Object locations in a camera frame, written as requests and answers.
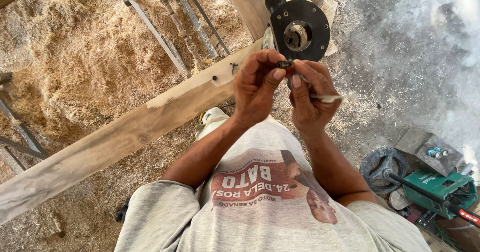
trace person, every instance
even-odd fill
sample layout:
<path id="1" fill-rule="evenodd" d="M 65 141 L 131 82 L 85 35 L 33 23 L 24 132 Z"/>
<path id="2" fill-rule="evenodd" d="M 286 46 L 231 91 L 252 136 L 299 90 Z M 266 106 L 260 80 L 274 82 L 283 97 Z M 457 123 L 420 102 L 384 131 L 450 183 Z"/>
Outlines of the person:
<path id="1" fill-rule="evenodd" d="M 271 49 L 248 57 L 234 79 L 234 114 L 207 111 L 198 141 L 135 191 L 115 251 L 430 251 L 415 225 L 376 204 L 325 132 L 341 100 L 310 94 L 338 95 L 328 68 L 279 61 Z M 285 77 L 311 166 L 269 115 Z"/>

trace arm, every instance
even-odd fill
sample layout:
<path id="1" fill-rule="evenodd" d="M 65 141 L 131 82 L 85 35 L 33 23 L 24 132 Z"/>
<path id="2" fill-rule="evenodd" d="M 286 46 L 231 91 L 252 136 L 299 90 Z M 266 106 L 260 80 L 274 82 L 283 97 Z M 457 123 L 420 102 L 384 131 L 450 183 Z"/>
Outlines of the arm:
<path id="1" fill-rule="evenodd" d="M 308 87 L 300 76 L 293 76 L 291 101 L 294 106 L 293 123 L 307 146 L 315 178 L 330 197 L 343 206 L 354 201 L 376 203 L 362 175 L 346 160 L 324 130 L 341 100 L 322 103 L 310 98 L 310 93 L 338 95 L 328 68 L 311 61 L 295 60 L 294 69 L 310 83 Z"/>
<path id="2" fill-rule="evenodd" d="M 235 77 L 235 113 L 175 161 L 162 180 L 196 189 L 243 133 L 267 118 L 272 110 L 274 91 L 286 74 L 284 69 L 276 68 L 279 61 L 285 61 L 285 57 L 275 50 L 250 54 Z"/>

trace can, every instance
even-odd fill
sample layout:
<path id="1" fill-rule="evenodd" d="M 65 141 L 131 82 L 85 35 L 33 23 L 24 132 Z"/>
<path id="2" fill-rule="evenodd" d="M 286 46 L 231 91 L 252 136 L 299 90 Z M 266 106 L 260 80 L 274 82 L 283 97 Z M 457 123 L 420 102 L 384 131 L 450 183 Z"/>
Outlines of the can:
<path id="1" fill-rule="evenodd" d="M 442 154 L 444 157 L 446 157 L 446 156 L 448 155 L 448 151 L 445 150 L 445 149 L 442 149 L 442 148 L 440 148 L 440 147 L 435 147 L 433 150 L 434 150 L 434 151 L 437 151 L 437 152 L 441 152 L 441 154 Z"/>
<path id="2" fill-rule="evenodd" d="M 435 150 L 432 150 L 432 149 L 427 151 L 427 155 L 429 155 L 430 157 L 435 157 L 437 159 L 440 159 L 442 157 L 441 152 L 435 151 Z"/>

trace hand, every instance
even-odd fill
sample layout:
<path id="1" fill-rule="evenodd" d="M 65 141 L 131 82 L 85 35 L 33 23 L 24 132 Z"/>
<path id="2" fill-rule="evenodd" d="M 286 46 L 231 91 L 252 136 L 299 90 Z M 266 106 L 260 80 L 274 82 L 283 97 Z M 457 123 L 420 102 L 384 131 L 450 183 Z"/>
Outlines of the hand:
<path id="1" fill-rule="evenodd" d="M 285 69 L 277 68 L 285 57 L 276 50 L 252 52 L 234 80 L 234 123 L 247 130 L 265 120 L 272 110 L 273 93 L 285 77 Z"/>
<path id="2" fill-rule="evenodd" d="M 290 102 L 293 106 L 293 124 L 302 137 L 320 136 L 327 123 L 332 120 L 342 100 L 322 103 L 310 97 L 310 94 L 339 94 L 333 86 L 327 66 L 312 61 L 295 60 L 293 69 L 309 82 L 306 83 L 299 75 L 294 75 L 291 79 Z"/>

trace green box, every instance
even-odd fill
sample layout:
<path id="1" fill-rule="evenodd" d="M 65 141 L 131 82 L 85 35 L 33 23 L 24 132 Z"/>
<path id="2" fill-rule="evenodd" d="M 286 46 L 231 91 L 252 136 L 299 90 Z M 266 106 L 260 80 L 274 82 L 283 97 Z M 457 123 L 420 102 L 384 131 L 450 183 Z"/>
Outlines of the green box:
<path id="1" fill-rule="evenodd" d="M 459 173 L 452 172 L 447 177 L 444 177 L 428 169 L 421 168 L 406 176 L 404 180 L 462 208 L 468 208 L 478 200 L 477 188 L 473 178 Z M 455 214 L 440 206 L 440 204 L 411 188 L 406 186 L 403 186 L 403 188 L 405 189 L 405 196 L 409 201 L 427 208 L 444 218 L 452 219 L 455 216 Z"/>

